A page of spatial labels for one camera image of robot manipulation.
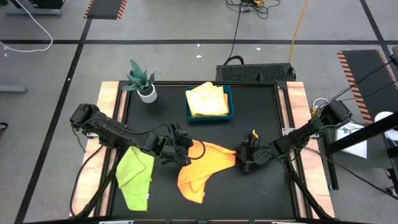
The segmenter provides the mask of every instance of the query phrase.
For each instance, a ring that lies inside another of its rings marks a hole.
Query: gray floor
[[[83,32],[83,15],[88,0],[66,0],[62,17],[39,17],[54,39],[78,40]],[[394,22],[394,0],[367,0],[378,27],[386,40],[398,40]],[[238,39],[292,38],[303,1],[284,0],[270,9],[263,21],[255,14],[243,14]],[[0,7],[0,39],[41,40],[47,37],[28,17],[6,17]],[[232,39],[237,13],[225,8],[223,1],[156,0],[129,1],[120,21],[95,20],[88,39],[162,40]],[[359,1],[312,0],[308,5],[301,40],[377,40]],[[43,45],[13,45],[34,49]],[[246,63],[286,62],[289,45],[239,44],[234,54]],[[308,102],[329,98],[348,86],[337,50],[378,49],[378,45],[296,45],[293,66],[298,81],[305,84]],[[19,54],[0,49],[0,83],[23,84],[26,95],[0,95],[0,121],[10,124],[0,133],[0,223],[16,217],[37,156],[42,147],[76,45],[54,45],[47,52]],[[185,45],[85,45],[54,132],[48,156],[40,175],[25,222],[67,218],[73,181],[83,153],[70,130],[69,117],[79,103],[96,103],[100,84],[122,80],[133,58],[157,80],[214,80],[215,68],[222,64],[231,46],[227,44]],[[351,98],[349,92],[343,98]],[[356,119],[358,107],[347,101]],[[346,164],[380,187],[390,186],[383,171]],[[397,202],[381,195],[343,170],[337,170],[339,191],[331,191],[336,216],[342,220],[396,223]]]

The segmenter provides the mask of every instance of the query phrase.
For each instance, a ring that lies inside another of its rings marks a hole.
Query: wooden table edge
[[[97,101],[97,106],[102,112],[107,116],[112,117],[114,113],[114,106],[116,103],[116,95],[118,94],[119,82],[103,82],[101,85],[101,90],[99,92],[99,97]],[[301,127],[310,119],[310,110],[307,102],[307,96],[305,94],[304,84],[302,82],[287,82],[287,92],[289,94],[290,105],[293,114],[293,120],[296,127]],[[279,98],[282,107],[282,116],[284,118],[285,127],[289,127],[287,107],[284,98],[284,92],[279,90]],[[121,121],[123,118],[123,111],[126,102],[126,92],[122,91],[119,103],[119,111],[117,115],[117,120]],[[86,146],[86,153],[83,158],[83,162],[87,157],[89,157],[95,149],[100,145],[98,144],[98,138],[89,139]],[[318,150],[318,145],[316,140],[312,139],[308,143],[308,147]],[[326,182],[325,173],[323,170],[322,159],[318,154],[308,150],[302,150],[302,163],[305,174],[305,180],[307,187],[312,195],[315,197],[317,202],[322,206],[322,208],[331,216],[335,216],[333,211],[333,206],[330,199],[330,194]],[[90,198],[96,192],[99,186],[101,171],[104,164],[105,150],[102,149],[92,161],[87,163],[86,167],[83,169],[81,176],[76,187],[75,196],[73,198],[73,210],[75,213],[80,212],[83,207],[88,203]],[[114,162],[114,150],[111,152],[111,158],[109,160],[109,168]],[[106,208],[108,207],[108,198],[110,187],[106,189],[101,199],[101,207],[99,208],[99,215],[106,215]],[[300,210],[300,216],[306,217],[305,205],[303,200],[303,195],[301,191],[296,186],[298,207]]]

